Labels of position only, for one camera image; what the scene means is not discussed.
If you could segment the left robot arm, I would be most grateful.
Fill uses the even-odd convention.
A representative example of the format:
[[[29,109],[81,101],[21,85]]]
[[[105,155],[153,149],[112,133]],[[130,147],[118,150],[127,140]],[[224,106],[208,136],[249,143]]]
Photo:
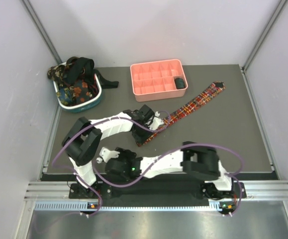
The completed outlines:
[[[155,133],[163,120],[158,112],[144,105],[139,110],[125,110],[104,119],[79,118],[65,136],[62,147],[73,165],[76,183],[70,186],[70,198],[92,198],[100,187],[93,170],[93,159],[101,140],[119,133],[130,132],[138,145]],[[107,174],[126,181],[137,179],[143,173],[136,153],[117,148],[109,152],[102,149],[99,160],[106,162]]]

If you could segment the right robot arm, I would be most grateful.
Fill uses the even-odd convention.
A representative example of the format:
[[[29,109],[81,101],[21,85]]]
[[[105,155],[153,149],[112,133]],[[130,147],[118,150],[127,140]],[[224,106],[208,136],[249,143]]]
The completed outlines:
[[[127,182],[110,183],[122,195],[191,193],[197,198],[222,199],[235,191],[214,147],[187,141],[181,149],[154,157],[139,157],[122,148],[102,148],[100,155],[106,174]]]

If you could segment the red multicolour checked tie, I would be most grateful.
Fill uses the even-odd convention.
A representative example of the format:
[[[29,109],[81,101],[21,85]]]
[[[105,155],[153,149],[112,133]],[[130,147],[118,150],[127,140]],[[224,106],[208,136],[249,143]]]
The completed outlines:
[[[225,84],[223,82],[213,82],[209,85],[203,92],[201,92],[198,96],[190,100],[188,103],[178,108],[176,111],[170,114],[170,116],[166,116],[162,119],[162,125],[158,127],[158,129],[166,126],[172,126],[177,123],[179,120],[185,118],[196,110],[200,109],[202,106],[210,102],[214,99],[218,94],[220,94],[225,89]],[[142,135],[135,138],[135,142],[137,146],[141,147],[142,145],[147,144],[152,139],[154,139],[158,133],[147,132],[144,133],[142,130]]]

